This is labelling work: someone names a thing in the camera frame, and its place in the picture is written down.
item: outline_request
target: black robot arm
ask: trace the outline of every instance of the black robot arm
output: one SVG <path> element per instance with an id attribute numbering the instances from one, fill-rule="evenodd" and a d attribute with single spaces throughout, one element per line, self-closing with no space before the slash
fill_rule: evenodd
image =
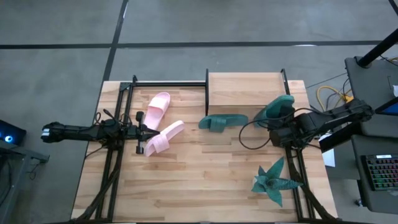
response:
<path id="1" fill-rule="evenodd" d="M 128 124 L 122 123 L 113 118 L 96 122 L 90 127 L 64 125 L 59 122 L 52 122 L 46 124 L 42 129 L 41 139 L 43 142 L 53 143 L 63 140 L 78 140 L 78 141 L 98 141 L 103 146 L 108 145 L 110 142 L 117 140 L 138 140 L 139 142 L 146 141 L 153 136 L 159 134 L 158 131 L 147 128 L 142 124 L 142 117 L 144 113 L 137 112 L 136 120 L 139 125 L 133 125 L 131 122 Z"/>
<path id="2" fill-rule="evenodd" d="M 294 117 L 294 109 L 283 120 L 271 121 L 278 128 L 270 129 L 274 146 L 304 148 L 313 137 L 324 134 L 347 122 L 357 123 L 371 119 L 374 111 L 363 100 L 353 99 L 349 103 L 326 112 L 303 113 Z"/>

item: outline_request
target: wooden box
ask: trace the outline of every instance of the wooden box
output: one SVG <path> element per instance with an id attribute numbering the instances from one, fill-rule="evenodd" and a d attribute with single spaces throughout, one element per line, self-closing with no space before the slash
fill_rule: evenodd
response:
<path id="1" fill-rule="evenodd" d="M 209 115 L 236 113 L 252 120 L 266 105 L 286 94 L 280 72 L 211 72 L 208 82 Z"/>

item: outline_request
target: teal slide sandal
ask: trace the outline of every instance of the teal slide sandal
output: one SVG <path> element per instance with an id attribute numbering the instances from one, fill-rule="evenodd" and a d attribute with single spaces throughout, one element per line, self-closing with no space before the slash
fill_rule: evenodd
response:
<path id="1" fill-rule="evenodd" d="M 248 120 L 248 117 L 242 114 L 214 114 L 205 116 L 199 122 L 199 128 L 208 128 L 210 132 L 222 133 L 225 127 L 243 126 L 248 123 Z"/>
<path id="2" fill-rule="evenodd" d="M 263 108 L 255 117 L 254 120 L 267 119 L 267 118 L 278 118 L 279 112 L 282 106 L 292 106 L 294 103 L 294 97 L 291 95 L 282 95 L 270 102 L 265 108 Z M 255 122 L 256 128 L 260 127 L 259 123 L 266 124 L 266 121 Z"/>

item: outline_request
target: keyboard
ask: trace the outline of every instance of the keyboard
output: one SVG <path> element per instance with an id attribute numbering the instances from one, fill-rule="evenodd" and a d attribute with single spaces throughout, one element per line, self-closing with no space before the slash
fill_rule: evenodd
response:
<path id="1" fill-rule="evenodd" d="M 398 190 L 398 154 L 363 156 L 363 163 L 372 190 Z"/>

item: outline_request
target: pink slide sandal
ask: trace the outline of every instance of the pink slide sandal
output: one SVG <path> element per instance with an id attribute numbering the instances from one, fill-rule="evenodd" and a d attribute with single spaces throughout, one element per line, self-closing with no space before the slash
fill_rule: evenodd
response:
<path id="1" fill-rule="evenodd" d="M 160 153 L 170 147 L 169 140 L 172 139 L 180 131 L 184 130 L 184 122 L 176 121 L 169 127 L 165 128 L 160 134 L 154 136 L 149 140 L 145 147 L 145 156 L 150 156 L 152 153 Z"/>
<path id="2" fill-rule="evenodd" d="M 144 124 L 152 129 L 156 130 L 159 127 L 160 120 L 163 118 L 164 113 L 169 107 L 170 94 L 166 92 L 158 93 L 150 101 L 148 105 L 147 114 L 145 115 Z"/>

